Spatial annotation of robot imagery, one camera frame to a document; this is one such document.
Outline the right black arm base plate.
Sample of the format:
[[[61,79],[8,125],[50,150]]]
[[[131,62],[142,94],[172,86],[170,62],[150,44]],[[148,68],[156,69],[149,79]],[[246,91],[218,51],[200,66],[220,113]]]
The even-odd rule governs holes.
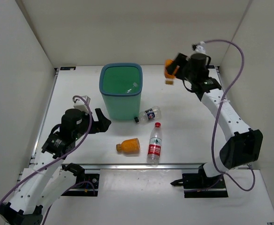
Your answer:
[[[183,173],[184,198],[227,198],[222,175],[202,179],[198,173]]]

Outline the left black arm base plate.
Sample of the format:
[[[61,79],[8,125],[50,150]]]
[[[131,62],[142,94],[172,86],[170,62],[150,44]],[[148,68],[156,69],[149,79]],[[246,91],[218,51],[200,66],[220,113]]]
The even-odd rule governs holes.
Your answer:
[[[75,186],[61,196],[96,197],[99,192],[100,170],[85,170],[84,175],[76,178]]]

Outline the clear red label water bottle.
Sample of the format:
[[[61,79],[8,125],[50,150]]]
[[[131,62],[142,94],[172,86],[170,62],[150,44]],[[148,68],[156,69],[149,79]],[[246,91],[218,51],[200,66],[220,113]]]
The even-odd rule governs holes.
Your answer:
[[[162,147],[162,131],[161,124],[156,122],[154,128],[150,134],[148,151],[147,151],[147,163],[157,165],[160,161]]]

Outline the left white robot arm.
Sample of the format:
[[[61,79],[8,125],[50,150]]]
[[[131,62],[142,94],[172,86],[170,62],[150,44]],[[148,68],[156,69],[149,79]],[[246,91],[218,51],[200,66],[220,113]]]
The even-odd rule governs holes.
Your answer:
[[[79,188],[88,182],[84,169],[74,163],[64,166],[66,157],[79,147],[88,134],[104,133],[111,121],[101,109],[93,119],[88,108],[68,109],[61,123],[51,130],[42,146],[33,172],[22,179],[14,188],[17,193],[8,201],[0,203],[0,216],[10,225],[39,225],[44,213],[69,189]]]

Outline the clear green label bottle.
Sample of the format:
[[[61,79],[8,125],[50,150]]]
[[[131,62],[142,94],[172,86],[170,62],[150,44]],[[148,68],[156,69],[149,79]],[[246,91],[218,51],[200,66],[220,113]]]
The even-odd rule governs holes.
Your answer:
[[[139,91],[139,84],[134,82],[131,87],[129,87],[126,91],[125,94],[136,94]]]

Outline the orange juice bottle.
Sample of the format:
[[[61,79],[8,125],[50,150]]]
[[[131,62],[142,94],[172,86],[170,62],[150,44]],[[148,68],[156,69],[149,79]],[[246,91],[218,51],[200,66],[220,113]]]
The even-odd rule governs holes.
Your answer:
[[[165,76],[165,84],[173,85],[174,80],[176,78],[175,74],[177,72],[177,65],[174,63],[173,60],[167,59],[165,61],[165,68],[164,68],[164,76]]]
[[[138,138],[125,140],[116,145],[116,151],[123,154],[135,154],[140,152],[140,143]]]

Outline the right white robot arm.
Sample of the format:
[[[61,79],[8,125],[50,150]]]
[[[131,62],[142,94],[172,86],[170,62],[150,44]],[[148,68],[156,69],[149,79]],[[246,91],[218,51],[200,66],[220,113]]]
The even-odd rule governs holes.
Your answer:
[[[215,117],[214,128],[221,128],[226,143],[212,161],[198,168],[185,184],[195,190],[206,191],[213,188],[229,170],[242,165],[250,165],[259,158],[263,141],[262,132],[253,130],[234,110],[217,78],[209,75],[211,57],[204,53],[194,53],[190,57],[179,53],[175,59],[165,61],[166,83],[179,79],[189,82],[189,92],[196,94],[200,102]]]

